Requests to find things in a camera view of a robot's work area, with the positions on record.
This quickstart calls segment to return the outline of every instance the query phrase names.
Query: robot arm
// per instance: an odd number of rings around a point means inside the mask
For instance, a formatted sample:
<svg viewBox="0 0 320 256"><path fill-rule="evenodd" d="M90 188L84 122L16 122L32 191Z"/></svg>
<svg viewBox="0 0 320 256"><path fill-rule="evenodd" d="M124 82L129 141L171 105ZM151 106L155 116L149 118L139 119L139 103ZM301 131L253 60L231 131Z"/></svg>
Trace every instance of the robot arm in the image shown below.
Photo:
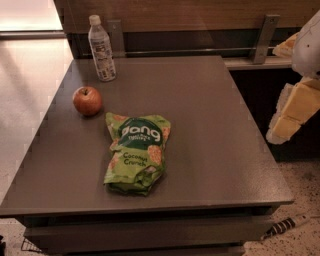
<svg viewBox="0 0 320 256"><path fill-rule="evenodd" d="M320 11L301 31L274 49L280 57L292 57L292 69L303 78L286 84L266 138L272 144L288 140L320 109Z"/></svg>

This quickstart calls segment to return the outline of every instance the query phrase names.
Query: plastic bottle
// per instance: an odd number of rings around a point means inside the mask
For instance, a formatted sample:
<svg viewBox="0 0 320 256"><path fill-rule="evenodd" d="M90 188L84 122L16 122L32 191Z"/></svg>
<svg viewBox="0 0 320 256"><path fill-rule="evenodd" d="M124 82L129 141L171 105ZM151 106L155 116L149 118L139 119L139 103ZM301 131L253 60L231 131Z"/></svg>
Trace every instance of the plastic bottle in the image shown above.
<svg viewBox="0 0 320 256"><path fill-rule="evenodd" d="M104 82L111 81L116 77L116 68L112 58L110 38L101 26L98 15L91 15L89 21L91 28L88 39L98 77Z"/></svg>

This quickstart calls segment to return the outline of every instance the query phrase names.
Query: apple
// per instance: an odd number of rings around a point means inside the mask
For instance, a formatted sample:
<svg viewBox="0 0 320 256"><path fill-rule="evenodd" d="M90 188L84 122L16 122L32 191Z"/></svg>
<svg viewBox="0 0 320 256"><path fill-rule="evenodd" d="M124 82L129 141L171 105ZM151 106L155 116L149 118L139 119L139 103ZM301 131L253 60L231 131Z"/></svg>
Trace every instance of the apple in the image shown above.
<svg viewBox="0 0 320 256"><path fill-rule="evenodd" d="M93 116L102 107L101 94L91 86L80 87L73 93L73 105L82 115Z"/></svg>

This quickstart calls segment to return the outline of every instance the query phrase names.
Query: wall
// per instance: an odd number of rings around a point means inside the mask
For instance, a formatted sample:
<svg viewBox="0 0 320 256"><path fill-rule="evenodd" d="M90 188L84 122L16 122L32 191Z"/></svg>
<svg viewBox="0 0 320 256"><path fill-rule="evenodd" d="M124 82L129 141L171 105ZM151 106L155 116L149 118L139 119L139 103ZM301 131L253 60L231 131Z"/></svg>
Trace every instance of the wall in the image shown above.
<svg viewBox="0 0 320 256"><path fill-rule="evenodd" d="M279 28L302 27L320 0L55 0L66 33L87 33L88 17L121 19L124 32L260 28L266 14Z"/></svg>

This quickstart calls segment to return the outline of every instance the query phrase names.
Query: green snack bag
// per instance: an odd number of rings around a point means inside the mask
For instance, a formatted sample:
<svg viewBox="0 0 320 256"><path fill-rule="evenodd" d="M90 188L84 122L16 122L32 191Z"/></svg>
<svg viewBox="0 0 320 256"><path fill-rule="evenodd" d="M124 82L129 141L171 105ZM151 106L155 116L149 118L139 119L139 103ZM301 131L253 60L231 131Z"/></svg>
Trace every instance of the green snack bag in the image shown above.
<svg viewBox="0 0 320 256"><path fill-rule="evenodd" d="M125 194L147 195L165 170L170 122L159 115L131 118L108 112L106 123L113 143L104 184Z"/></svg>

